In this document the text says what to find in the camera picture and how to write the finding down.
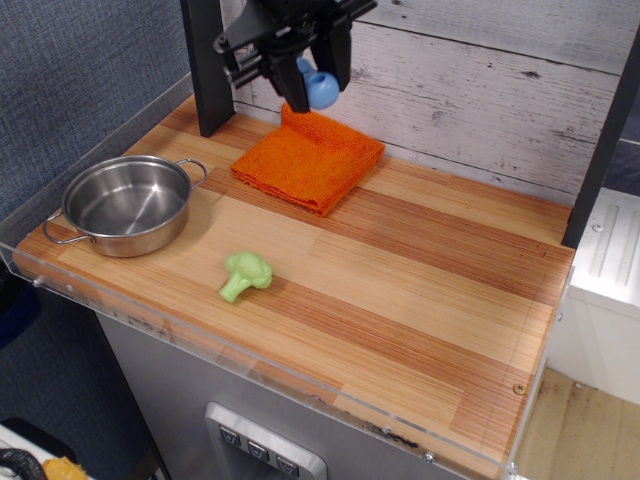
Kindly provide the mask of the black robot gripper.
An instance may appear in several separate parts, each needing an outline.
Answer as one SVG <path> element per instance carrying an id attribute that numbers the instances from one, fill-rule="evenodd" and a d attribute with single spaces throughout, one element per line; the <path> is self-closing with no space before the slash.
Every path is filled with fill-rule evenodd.
<path id="1" fill-rule="evenodd" d="M 310 50 L 320 71 L 333 75 L 343 92 L 350 82 L 353 22 L 375 1 L 248 1 L 214 41 L 231 85 L 262 76 L 294 113 L 310 110 L 297 58 Z"/>

